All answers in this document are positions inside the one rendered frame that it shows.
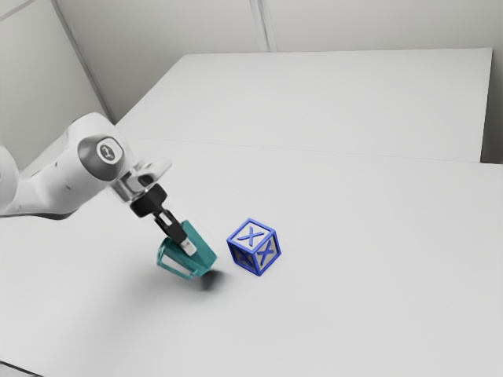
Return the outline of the blue letter block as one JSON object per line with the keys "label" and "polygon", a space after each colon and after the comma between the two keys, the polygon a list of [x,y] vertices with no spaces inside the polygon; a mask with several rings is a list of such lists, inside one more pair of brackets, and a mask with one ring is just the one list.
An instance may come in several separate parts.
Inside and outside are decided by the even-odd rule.
{"label": "blue letter block", "polygon": [[234,262],[261,276],[281,255],[277,232],[248,218],[226,240]]}

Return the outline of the teal faceted mug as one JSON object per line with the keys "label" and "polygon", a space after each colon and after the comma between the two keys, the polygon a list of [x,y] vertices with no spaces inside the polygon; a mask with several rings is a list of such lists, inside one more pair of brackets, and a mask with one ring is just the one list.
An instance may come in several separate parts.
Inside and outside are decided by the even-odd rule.
{"label": "teal faceted mug", "polygon": [[[202,277],[211,269],[217,259],[217,256],[188,220],[184,220],[182,222],[182,228],[184,229],[188,240],[196,248],[196,252],[192,255],[186,254],[182,248],[180,248],[170,237],[167,236],[158,248],[156,264],[168,272],[186,280],[191,280],[195,276]],[[183,271],[167,265],[163,261],[165,258],[169,258],[178,263],[187,271],[187,273],[183,273]]]}

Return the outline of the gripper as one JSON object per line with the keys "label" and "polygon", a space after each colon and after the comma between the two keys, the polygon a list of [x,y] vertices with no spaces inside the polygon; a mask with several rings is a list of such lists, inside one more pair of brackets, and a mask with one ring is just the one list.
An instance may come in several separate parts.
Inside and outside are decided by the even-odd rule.
{"label": "gripper", "polygon": [[167,198],[166,191],[160,185],[154,185],[130,204],[130,209],[139,218],[154,214],[154,220],[161,230],[170,237],[186,254],[195,254],[196,246],[187,236],[182,224],[167,209],[163,202]]}

